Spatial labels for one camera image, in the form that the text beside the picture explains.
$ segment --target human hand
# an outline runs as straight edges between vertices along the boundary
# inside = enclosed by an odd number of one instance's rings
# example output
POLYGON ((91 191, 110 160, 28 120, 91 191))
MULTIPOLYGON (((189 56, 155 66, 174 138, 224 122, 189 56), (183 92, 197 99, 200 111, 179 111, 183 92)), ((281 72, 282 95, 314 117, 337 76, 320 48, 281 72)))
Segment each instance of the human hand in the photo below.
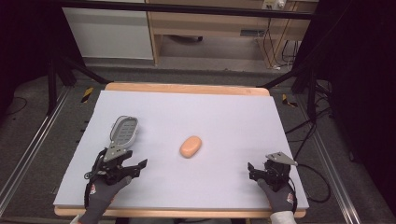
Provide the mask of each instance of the human hand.
POLYGON ((90 203, 85 214, 79 219, 82 224, 97 224, 102 214, 114 199, 114 196, 131 183, 130 176, 124 177, 115 185, 108 185, 103 178, 95 180, 91 186, 90 203))
POLYGON ((257 184, 267 195, 268 201, 270 202, 274 213, 293 211, 293 205, 296 203, 296 201, 294 192, 290 185, 285 185, 279 191, 274 192, 263 179, 258 179, 257 184))

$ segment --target electrical outlet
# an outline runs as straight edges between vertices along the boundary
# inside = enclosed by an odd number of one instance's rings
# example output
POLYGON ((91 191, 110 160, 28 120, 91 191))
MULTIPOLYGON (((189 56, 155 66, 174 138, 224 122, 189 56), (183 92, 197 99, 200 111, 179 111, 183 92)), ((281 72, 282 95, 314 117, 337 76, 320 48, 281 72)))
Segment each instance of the electrical outlet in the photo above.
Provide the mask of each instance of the electrical outlet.
POLYGON ((286 5, 286 0, 263 0, 262 9, 282 10, 286 5))
POLYGON ((264 0, 262 1, 262 9, 273 9, 276 0, 264 0))

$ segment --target sleeve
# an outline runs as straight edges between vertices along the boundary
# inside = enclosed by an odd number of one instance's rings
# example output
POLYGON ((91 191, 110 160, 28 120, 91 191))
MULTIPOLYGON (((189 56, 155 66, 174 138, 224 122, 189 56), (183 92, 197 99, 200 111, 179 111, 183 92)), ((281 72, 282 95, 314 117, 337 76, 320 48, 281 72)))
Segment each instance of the sleeve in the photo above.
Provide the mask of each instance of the sleeve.
POLYGON ((273 224, 296 224, 291 211, 273 213, 270 218, 273 224))
POLYGON ((70 224, 78 224, 78 220, 81 218, 81 215, 77 215, 70 224))

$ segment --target black pole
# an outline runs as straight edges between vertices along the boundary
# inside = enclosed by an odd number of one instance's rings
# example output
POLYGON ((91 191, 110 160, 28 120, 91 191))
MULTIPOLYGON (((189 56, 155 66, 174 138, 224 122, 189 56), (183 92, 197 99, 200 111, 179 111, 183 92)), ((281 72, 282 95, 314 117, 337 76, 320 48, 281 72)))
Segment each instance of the black pole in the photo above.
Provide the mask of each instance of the black pole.
POLYGON ((282 10, 264 10, 236 7, 202 7, 184 6, 169 4, 145 4, 145 3, 126 3, 126 2, 106 2, 106 1, 81 1, 81 0, 36 0, 38 2, 49 3, 59 7, 94 8, 124 11, 153 11, 153 12, 172 12, 190 14, 208 14, 223 16, 242 16, 242 17, 262 17, 280 18, 295 20, 316 20, 324 18, 311 12, 295 12, 282 10))

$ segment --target orange object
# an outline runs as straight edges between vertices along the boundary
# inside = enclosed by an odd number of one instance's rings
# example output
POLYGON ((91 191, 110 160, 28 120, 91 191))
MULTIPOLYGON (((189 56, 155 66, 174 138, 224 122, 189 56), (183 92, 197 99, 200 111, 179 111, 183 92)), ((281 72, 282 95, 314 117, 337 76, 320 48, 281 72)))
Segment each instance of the orange object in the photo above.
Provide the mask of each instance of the orange object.
POLYGON ((198 136, 191 136, 180 147, 180 154, 185 158, 192 157, 202 145, 202 140, 198 136))

